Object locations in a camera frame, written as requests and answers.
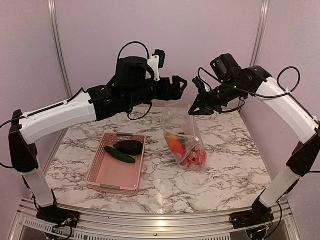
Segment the clear zip top bag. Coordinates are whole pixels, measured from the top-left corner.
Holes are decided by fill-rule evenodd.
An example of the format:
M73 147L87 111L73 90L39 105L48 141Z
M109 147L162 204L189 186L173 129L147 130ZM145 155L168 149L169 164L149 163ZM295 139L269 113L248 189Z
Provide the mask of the clear zip top bag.
M184 101L164 107L160 123L164 139L177 165L186 171L205 172L207 152L196 119L189 115L190 104Z

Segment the red orange toy mango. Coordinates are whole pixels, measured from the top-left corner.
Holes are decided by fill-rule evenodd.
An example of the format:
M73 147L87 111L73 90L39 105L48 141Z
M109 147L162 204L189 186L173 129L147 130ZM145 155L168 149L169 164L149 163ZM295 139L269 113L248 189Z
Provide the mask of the red orange toy mango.
M184 156L184 147L182 146L176 135L167 132L165 135L165 140L173 154L180 155L182 157Z

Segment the red lychee fruit bunch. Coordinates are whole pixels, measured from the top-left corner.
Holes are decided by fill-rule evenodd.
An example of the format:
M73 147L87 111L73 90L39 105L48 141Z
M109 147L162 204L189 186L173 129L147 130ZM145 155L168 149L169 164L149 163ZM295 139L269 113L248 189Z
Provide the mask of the red lychee fruit bunch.
M189 167L194 164L194 162L196 161L196 158L197 158L197 153L194 150L192 150L187 154L186 157L184 157L181 160L179 164L182 167Z

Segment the green toy cucumber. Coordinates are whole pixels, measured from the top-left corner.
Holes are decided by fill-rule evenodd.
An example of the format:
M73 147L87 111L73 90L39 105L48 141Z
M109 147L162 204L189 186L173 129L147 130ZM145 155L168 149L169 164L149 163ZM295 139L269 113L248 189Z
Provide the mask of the green toy cucumber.
M105 146L104 147L104 150L106 153L108 153L111 157L113 157L114 159L118 160L118 161L121 161L121 162L124 162L124 163L127 163L127 164L135 164L136 163L136 160L125 154L125 153L122 153L121 151L115 149L115 148L112 148L110 146Z

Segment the pink perforated plastic basket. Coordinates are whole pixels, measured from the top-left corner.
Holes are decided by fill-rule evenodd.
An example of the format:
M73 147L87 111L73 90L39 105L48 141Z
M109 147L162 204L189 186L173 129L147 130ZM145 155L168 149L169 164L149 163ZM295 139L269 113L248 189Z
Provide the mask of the pink perforated plastic basket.
M105 147L113 147L117 142L135 140L146 143L146 136L132 133L105 132L86 175L86 183L95 191L110 194L136 196L144 159L142 152L134 156L135 163L126 163L115 159L105 151Z

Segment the green toy avocado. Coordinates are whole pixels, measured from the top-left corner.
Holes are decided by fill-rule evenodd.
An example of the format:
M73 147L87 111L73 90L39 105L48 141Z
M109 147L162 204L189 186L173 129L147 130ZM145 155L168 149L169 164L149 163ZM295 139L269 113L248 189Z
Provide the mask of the green toy avocado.
M185 147L185 146L187 145L187 142L189 142L189 141L192 139L192 137L189 136L189 135L185 135L185 134L183 133L183 134L178 134L178 135L177 135L177 139L178 139L179 143L180 143L183 147Z

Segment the red toy tomato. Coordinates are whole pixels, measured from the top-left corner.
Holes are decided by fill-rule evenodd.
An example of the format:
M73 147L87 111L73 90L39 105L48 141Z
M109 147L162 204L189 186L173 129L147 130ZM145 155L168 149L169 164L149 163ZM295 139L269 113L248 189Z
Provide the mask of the red toy tomato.
M196 151L194 157L194 163L198 166L202 166L205 164L207 160L207 153L205 151Z

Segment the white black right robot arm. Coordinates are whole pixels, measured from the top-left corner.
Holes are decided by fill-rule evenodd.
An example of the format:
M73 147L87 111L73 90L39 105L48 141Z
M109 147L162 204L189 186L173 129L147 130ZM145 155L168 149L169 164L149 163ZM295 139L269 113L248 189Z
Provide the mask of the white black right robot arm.
M200 75L192 80L198 94L189 109L190 115L221 114L229 102L252 96L265 104L273 112L272 115L281 121L280 125L290 131L288 136L296 140L285 167L273 177L247 214L252 224L258 224L271 211L271 207L310 172L320 153L320 122L298 102L291 90L281 86L279 80L263 67L254 65L242 68L229 53L212 60L210 67L213 73L208 72L207 75L219 85L208 88L208 83Z

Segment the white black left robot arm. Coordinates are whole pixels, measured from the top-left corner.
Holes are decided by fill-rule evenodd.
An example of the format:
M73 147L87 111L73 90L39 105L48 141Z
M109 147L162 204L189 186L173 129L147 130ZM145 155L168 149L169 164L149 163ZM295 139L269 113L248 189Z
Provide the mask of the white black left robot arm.
M151 105L154 100L181 99L188 82L177 75L161 77L162 67L158 55L118 58L114 76L108 83L81 89L69 99L38 110L13 113L8 121L11 168L22 176L35 197L41 217L58 223L64 215L40 169L37 143L75 125L130 114L134 107Z

